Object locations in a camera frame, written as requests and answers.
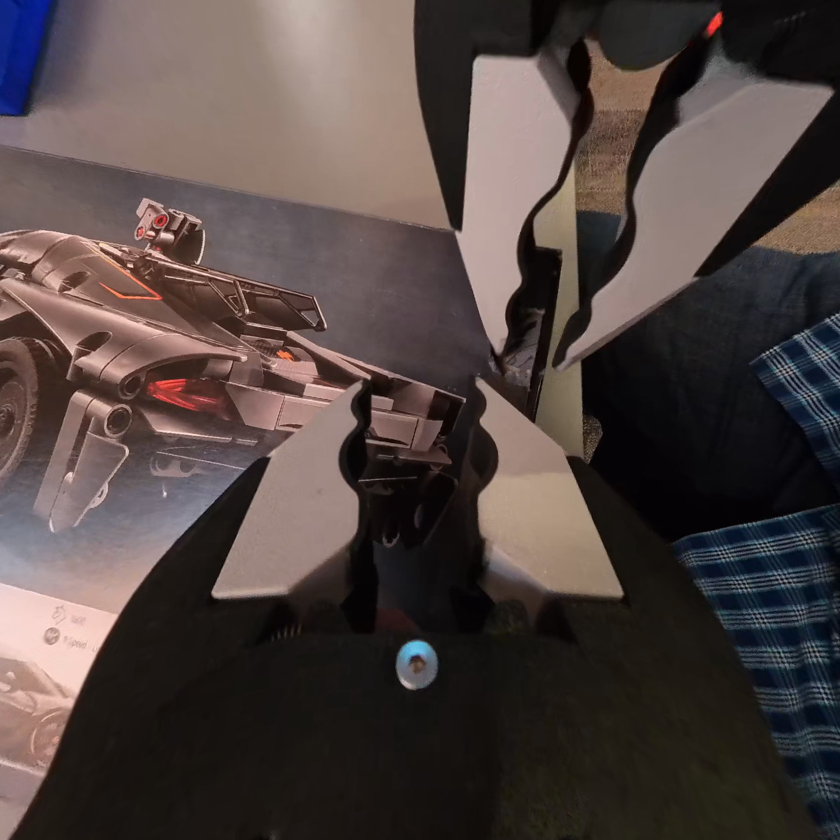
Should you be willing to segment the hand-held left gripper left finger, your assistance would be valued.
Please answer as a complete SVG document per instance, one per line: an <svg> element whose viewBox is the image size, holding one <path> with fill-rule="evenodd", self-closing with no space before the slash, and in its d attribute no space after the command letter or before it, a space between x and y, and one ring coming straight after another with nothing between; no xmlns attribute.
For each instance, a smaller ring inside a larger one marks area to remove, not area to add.
<svg viewBox="0 0 840 840"><path fill-rule="evenodd" d="M212 589L218 601L344 601L364 531L371 386L352 384L269 457Z"/></svg>

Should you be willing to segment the person's blue plaid shirt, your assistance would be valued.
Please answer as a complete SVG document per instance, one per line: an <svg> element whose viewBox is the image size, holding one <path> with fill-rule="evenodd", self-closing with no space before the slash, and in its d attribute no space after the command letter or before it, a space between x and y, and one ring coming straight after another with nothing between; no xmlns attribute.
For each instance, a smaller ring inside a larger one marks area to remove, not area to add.
<svg viewBox="0 0 840 840"><path fill-rule="evenodd" d="M838 489L838 314L751 366ZM673 549L750 673L820 837L838 839L838 503L689 535Z"/></svg>

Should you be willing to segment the lego set box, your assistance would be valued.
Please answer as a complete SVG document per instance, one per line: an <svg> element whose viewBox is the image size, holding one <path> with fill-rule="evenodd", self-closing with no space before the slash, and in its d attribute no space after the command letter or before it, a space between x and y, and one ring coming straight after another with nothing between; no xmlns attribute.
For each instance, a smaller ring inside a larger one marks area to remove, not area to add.
<svg viewBox="0 0 840 840"><path fill-rule="evenodd" d="M452 233L2 148L2 800L37 789L154 563L363 379L403 595L492 368Z"/></svg>

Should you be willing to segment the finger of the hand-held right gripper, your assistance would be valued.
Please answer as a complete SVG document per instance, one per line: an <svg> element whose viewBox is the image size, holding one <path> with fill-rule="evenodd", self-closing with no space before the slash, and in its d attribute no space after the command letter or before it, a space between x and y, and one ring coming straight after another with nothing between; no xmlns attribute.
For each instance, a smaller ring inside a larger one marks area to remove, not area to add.
<svg viewBox="0 0 840 840"><path fill-rule="evenodd" d="M526 241L561 189L591 117L592 61L583 40L530 57L478 56L472 66L459 252L491 351L511 334L526 284Z"/></svg>
<svg viewBox="0 0 840 840"><path fill-rule="evenodd" d="M567 322L565 371L687 288L835 90L765 77L696 39L659 79L626 171L620 234Z"/></svg>

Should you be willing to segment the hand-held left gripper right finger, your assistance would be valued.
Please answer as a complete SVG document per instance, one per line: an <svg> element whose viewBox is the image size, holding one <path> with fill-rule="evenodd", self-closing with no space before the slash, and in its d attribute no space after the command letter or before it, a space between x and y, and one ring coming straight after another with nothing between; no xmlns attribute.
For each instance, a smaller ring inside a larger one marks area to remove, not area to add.
<svg viewBox="0 0 840 840"><path fill-rule="evenodd" d="M477 584L493 601L620 601L624 591L570 462L483 378L465 458Z"/></svg>

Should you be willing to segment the person's dark pants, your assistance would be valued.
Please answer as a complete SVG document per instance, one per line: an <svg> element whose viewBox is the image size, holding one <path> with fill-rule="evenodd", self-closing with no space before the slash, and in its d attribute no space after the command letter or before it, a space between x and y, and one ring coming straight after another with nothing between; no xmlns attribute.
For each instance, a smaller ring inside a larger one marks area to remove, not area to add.
<svg viewBox="0 0 840 840"><path fill-rule="evenodd" d="M672 543L838 503L751 363L838 313L838 253L752 247L582 364L593 468Z"/></svg>

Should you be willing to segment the blue object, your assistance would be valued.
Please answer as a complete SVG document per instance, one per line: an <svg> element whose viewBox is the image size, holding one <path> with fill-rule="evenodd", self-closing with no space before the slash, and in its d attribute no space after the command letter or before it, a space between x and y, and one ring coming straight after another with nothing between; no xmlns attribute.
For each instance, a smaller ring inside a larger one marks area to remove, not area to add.
<svg viewBox="0 0 840 840"><path fill-rule="evenodd" d="M1 115L26 114L55 1L1 1Z"/></svg>

